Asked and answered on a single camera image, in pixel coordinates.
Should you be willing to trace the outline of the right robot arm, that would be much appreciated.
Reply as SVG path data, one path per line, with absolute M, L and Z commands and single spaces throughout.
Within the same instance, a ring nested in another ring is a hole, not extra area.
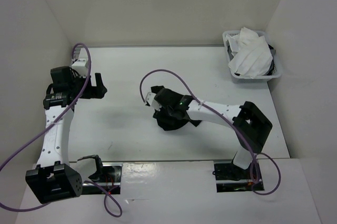
M 273 127 L 270 120 L 252 102 L 243 105 L 223 105 L 197 101 L 163 86 L 154 86 L 145 97 L 147 106 L 154 109 L 153 118 L 164 131 L 178 130 L 190 123 L 197 127 L 208 122 L 235 127 L 241 147 L 236 152 L 231 174 L 243 178 L 249 172 L 253 154 L 259 154 Z

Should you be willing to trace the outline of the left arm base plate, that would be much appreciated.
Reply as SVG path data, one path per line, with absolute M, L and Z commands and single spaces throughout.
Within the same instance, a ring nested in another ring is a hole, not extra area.
M 112 195 L 119 195 L 121 192 L 122 180 L 121 162 L 103 162 L 103 171 L 99 175 L 91 175 L 89 181 L 93 181 L 104 188 Z M 92 184 L 83 183 L 83 195 L 101 195 L 104 194 L 99 188 Z

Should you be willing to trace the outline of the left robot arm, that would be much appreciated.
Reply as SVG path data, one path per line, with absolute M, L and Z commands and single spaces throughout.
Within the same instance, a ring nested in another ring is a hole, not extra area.
M 70 166 L 68 143 L 75 104 L 78 99 L 102 99 L 107 92 L 100 73 L 96 85 L 90 77 L 80 75 L 69 66 L 51 69 L 52 83 L 48 86 L 43 106 L 46 133 L 35 169 L 28 170 L 25 180 L 41 204 L 79 197 L 84 180 L 103 179 L 105 169 L 99 164 L 81 162 Z

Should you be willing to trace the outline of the black skirt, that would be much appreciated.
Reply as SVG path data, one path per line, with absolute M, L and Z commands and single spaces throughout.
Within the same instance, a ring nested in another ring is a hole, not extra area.
M 178 130 L 191 123 L 197 127 L 201 120 L 192 120 L 187 115 L 189 104 L 194 100 L 191 95 L 176 93 L 164 86 L 152 86 L 151 91 L 155 94 L 154 100 L 161 108 L 155 111 L 153 118 L 164 131 Z

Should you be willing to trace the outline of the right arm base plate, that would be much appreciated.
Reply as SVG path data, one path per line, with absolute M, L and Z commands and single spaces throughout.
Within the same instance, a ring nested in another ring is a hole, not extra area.
M 257 184 L 253 180 L 257 179 L 256 169 L 253 168 L 253 177 L 250 174 L 250 166 L 242 169 L 233 164 L 232 161 L 216 161 L 214 162 L 214 170 L 212 175 L 215 177 L 217 192 L 244 192 L 264 191 L 262 176 Z

